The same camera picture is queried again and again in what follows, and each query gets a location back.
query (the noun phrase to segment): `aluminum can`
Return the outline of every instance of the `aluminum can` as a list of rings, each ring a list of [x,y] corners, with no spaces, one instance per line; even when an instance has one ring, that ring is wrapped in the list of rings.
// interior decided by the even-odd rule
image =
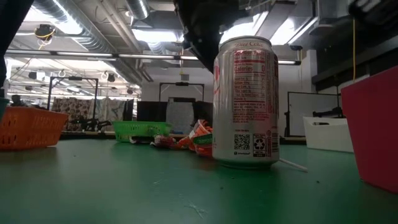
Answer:
[[[214,66],[213,157],[243,169],[279,160],[278,58],[269,40],[243,36],[220,45]]]

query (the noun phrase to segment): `white storage container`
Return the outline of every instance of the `white storage container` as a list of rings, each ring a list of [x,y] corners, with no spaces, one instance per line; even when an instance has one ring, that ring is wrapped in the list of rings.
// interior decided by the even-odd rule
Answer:
[[[303,117],[303,120],[307,147],[354,152],[347,119]]]

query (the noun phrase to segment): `recycling symbol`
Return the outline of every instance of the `recycling symbol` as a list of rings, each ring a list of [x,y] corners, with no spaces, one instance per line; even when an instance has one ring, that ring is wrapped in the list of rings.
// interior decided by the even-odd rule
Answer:
[[[257,150],[263,150],[266,148],[266,144],[263,139],[256,139],[254,141],[254,148]]]

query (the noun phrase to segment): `nutrition facts label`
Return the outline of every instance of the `nutrition facts label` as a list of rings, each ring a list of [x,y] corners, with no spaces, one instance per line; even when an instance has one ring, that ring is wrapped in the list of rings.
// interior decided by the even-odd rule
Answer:
[[[268,118],[266,97],[271,97],[271,93],[266,92],[270,91],[266,88],[267,81],[270,80],[265,51],[234,51],[234,123],[265,121]]]

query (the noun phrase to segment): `white straw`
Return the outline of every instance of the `white straw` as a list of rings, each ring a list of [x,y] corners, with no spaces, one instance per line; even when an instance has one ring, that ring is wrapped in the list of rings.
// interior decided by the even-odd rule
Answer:
[[[307,169],[306,167],[304,167],[304,166],[300,166],[300,165],[295,164],[295,163],[293,163],[293,162],[289,162],[289,161],[287,161],[287,160],[285,160],[285,159],[279,159],[279,161],[283,162],[284,164],[287,164],[287,165],[296,167],[296,168],[298,168],[299,170],[302,170],[302,171],[304,171],[304,172],[308,172],[308,169]]]

